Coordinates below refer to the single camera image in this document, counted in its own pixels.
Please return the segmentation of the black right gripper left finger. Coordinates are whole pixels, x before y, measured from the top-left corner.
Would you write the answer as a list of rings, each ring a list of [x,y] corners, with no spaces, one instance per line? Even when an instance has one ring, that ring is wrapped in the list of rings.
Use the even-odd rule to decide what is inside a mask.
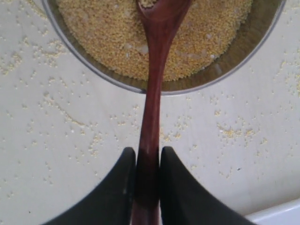
[[[135,181],[135,151],[126,147],[106,177],[76,205],[46,225],[128,225]]]

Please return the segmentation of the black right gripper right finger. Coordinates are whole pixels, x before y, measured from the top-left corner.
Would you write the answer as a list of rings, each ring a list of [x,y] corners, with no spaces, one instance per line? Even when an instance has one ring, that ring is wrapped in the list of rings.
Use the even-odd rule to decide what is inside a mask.
[[[159,174],[160,208],[164,225],[252,224],[200,185],[172,147],[162,149]]]

